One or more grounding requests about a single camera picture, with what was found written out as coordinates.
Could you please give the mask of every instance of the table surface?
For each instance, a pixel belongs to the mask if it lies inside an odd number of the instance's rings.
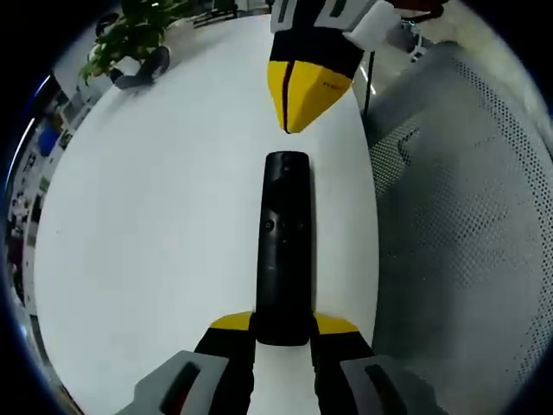
[[[197,30],[184,61],[136,94],[112,88],[54,173],[35,295],[48,356],[87,414],[211,322],[252,310],[265,156],[299,150],[315,176],[316,308],[370,342],[378,290],[371,162],[350,91],[299,135],[277,123],[268,16]],[[308,347],[256,352],[249,413],[318,413]]]

